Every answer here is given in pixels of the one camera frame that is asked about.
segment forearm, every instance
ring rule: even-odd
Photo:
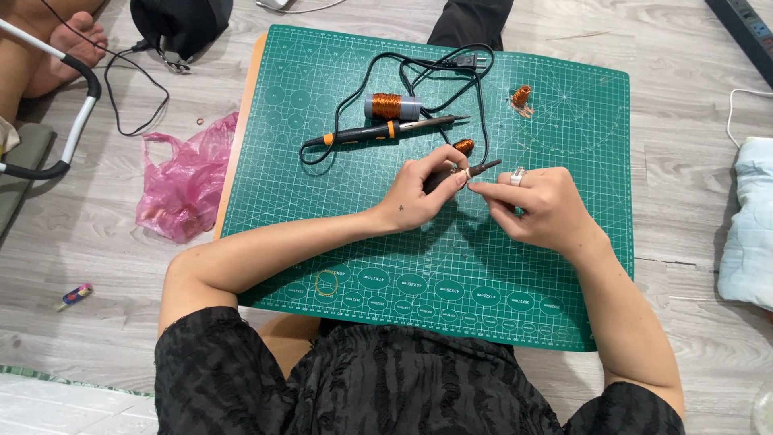
[[[666,333],[615,257],[608,238],[599,238],[570,261],[577,270],[604,369],[655,387],[680,388]]]
[[[242,293],[288,267],[358,240],[386,234],[371,211],[255,228],[181,254],[189,276],[214,289]]]

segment black cable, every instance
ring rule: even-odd
[[[445,61],[450,59],[452,56],[460,53],[463,50],[483,50],[487,52],[487,54],[490,56],[489,64],[486,65],[486,67],[483,69],[481,73],[478,73],[478,71],[475,70],[475,67],[459,67],[459,66],[448,66],[447,64],[444,64]],[[483,142],[484,142],[484,150],[483,150],[483,159],[479,164],[485,163],[486,159],[489,156],[489,134],[486,131],[485,127],[485,109],[483,107],[483,92],[481,87],[481,79],[485,77],[486,74],[489,73],[491,70],[493,64],[494,64],[494,50],[487,46],[486,44],[482,43],[473,43],[473,44],[467,44],[465,46],[459,47],[456,50],[451,51],[450,53],[446,54],[445,56],[441,57],[438,60],[431,61],[431,60],[421,60],[421,59],[414,59],[408,56],[405,56],[400,53],[395,52],[385,52],[376,55],[371,61],[370,64],[368,64],[368,68],[365,72],[365,77],[363,78],[363,82],[360,84],[360,86],[357,88],[356,91],[354,91],[350,96],[346,97],[341,101],[338,105],[338,107],[335,108],[335,115],[334,115],[334,125],[333,125],[333,133],[332,133],[332,143],[335,143],[336,136],[338,135],[339,131],[339,118],[341,116],[341,109],[347,105],[351,100],[354,98],[357,98],[360,93],[362,93],[363,89],[365,89],[366,84],[368,83],[368,78],[370,77],[370,73],[373,70],[373,66],[376,64],[376,62],[380,59],[383,59],[384,57],[393,57],[396,59],[401,60],[400,62],[400,79],[403,81],[403,85],[408,91],[408,94],[411,96],[416,96],[416,85],[419,81],[425,76],[427,76],[432,71],[460,71],[460,72],[466,72],[466,73],[472,73],[473,78],[468,81],[468,83],[461,87],[459,91],[457,91],[454,95],[452,95],[445,103],[437,106],[436,108],[422,108],[421,114],[425,118],[432,118],[432,114],[436,113],[438,111],[441,111],[448,107],[451,103],[453,103],[457,98],[462,96],[472,85],[474,84],[477,88],[477,94],[478,94],[478,109],[480,111],[480,118],[481,118],[481,130],[483,132]],[[416,64],[419,67],[424,68],[423,71],[421,71],[416,78],[414,78],[413,81],[408,79],[408,76],[405,74],[404,68],[408,64]],[[450,143],[448,140],[448,136],[446,135],[445,131],[442,128],[438,127],[439,132],[443,136],[443,139],[446,141],[446,143]],[[301,160],[301,162],[307,164],[307,165],[315,165],[317,163],[320,163],[322,160],[324,160],[332,151],[333,145],[326,146],[325,152],[317,159],[314,160],[306,160],[303,156],[303,152],[305,149],[307,149],[309,146],[314,145],[303,145],[298,150],[298,158]]]
[[[67,27],[72,33],[75,33],[81,39],[83,39],[84,41],[88,42],[89,44],[95,46],[96,48],[98,48],[100,50],[104,50],[105,53],[109,53],[109,54],[113,55],[112,59],[110,59],[110,61],[107,62],[107,66],[104,69],[104,83],[105,83],[105,86],[107,87],[107,93],[108,93],[108,95],[110,95],[110,104],[113,106],[113,113],[115,113],[115,125],[118,128],[118,132],[121,133],[124,136],[134,136],[134,135],[137,135],[142,129],[144,129],[144,128],[148,127],[150,124],[152,124],[153,121],[158,116],[158,114],[161,113],[161,110],[164,108],[164,106],[166,106],[166,104],[169,103],[169,91],[167,91],[166,88],[163,87],[162,85],[160,85],[157,81],[153,80],[153,77],[151,77],[150,74],[148,74],[148,71],[145,71],[144,69],[142,69],[142,67],[137,65],[134,61],[129,60],[128,58],[124,57],[124,54],[138,53],[140,51],[145,51],[148,48],[150,48],[150,44],[143,40],[143,41],[140,41],[139,43],[136,43],[130,49],[126,49],[126,50],[123,50],[123,51],[119,51],[118,53],[115,53],[113,51],[108,50],[107,47],[103,47],[103,46],[95,43],[91,39],[88,39],[81,32],[78,32],[77,30],[75,30],[72,27],[70,27],[70,25],[67,24],[67,22],[64,19],[62,19],[62,17],[59,16],[59,14],[56,13],[56,11],[51,7],[51,5],[48,4],[48,2],[46,2],[46,0],[40,0],[40,1],[48,8],[48,10],[51,11],[52,14],[54,14],[56,19],[58,19],[62,24],[64,24],[64,26]],[[110,71],[110,68],[113,66],[113,63],[115,63],[116,59],[126,60],[127,62],[129,62],[132,65],[134,65],[134,67],[137,68],[138,71],[143,73],[148,78],[148,80],[151,81],[151,83],[153,83],[158,89],[161,89],[162,91],[164,91],[164,94],[165,94],[164,101],[162,101],[161,104],[158,105],[158,108],[155,110],[155,113],[153,114],[153,116],[146,123],[141,125],[139,128],[135,129],[131,133],[126,133],[126,132],[123,132],[123,130],[121,130],[121,117],[118,114],[118,107],[115,104],[115,98],[113,97],[113,89],[110,86],[110,81],[107,79],[107,72]]]

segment person's hand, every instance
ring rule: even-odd
[[[408,160],[394,177],[392,186],[380,204],[371,211],[386,232],[407,231],[429,222],[467,181],[463,173],[451,175],[430,194],[422,188],[427,177],[437,171],[451,170],[456,163],[461,169],[468,167],[467,157],[446,144],[419,160]]]
[[[520,187],[510,185],[511,173],[494,183],[470,183],[483,195],[492,218],[511,238],[558,251],[574,262],[599,246],[609,244],[604,230],[588,214],[566,168],[530,170]],[[516,216],[515,207],[523,210]]]

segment silver ring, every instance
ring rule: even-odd
[[[510,176],[510,184],[513,186],[521,186],[521,179],[523,176],[526,175],[526,170],[523,169],[523,166],[518,166],[515,171],[512,172],[512,175]]]

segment gray spool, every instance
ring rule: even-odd
[[[418,121],[421,110],[421,98],[403,95],[400,97],[400,120]],[[365,117],[373,118],[373,94],[365,96]]]

